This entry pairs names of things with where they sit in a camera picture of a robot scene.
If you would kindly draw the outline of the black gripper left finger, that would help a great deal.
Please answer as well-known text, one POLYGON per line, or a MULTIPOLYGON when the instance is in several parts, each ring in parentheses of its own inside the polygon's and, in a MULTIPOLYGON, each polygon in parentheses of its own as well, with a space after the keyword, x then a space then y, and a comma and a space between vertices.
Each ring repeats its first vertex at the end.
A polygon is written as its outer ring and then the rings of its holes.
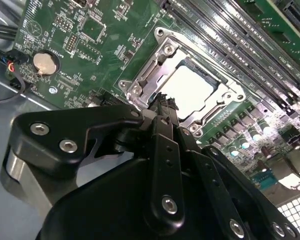
POLYGON ((128 161, 148 164, 146 224, 152 230, 178 230, 185 222, 185 207, 174 132, 162 94, 144 112, 120 104, 24 113, 12 122, 4 167, 46 219, 61 198, 81 187, 77 174, 90 142, 104 155, 132 152, 128 161))

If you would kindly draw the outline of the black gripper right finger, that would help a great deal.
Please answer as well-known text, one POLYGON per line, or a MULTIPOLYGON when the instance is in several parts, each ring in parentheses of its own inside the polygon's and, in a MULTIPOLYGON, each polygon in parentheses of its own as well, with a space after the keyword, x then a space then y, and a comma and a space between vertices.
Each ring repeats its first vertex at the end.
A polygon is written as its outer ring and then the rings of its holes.
POLYGON ((295 226, 215 147, 200 148, 168 99, 181 155, 207 195, 218 240, 300 240, 295 226))

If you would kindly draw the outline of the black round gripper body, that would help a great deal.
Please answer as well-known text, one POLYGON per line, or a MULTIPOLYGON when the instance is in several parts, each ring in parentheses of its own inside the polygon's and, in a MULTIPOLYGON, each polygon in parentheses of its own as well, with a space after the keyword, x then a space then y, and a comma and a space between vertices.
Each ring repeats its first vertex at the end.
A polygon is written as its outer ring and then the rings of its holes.
MULTIPOLYGON (((127 161, 61 198, 49 211, 41 240, 158 240, 144 219, 146 160, 127 161)), ((220 240, 205 193, 182 175, 185 221, 172 240, 220 240)))

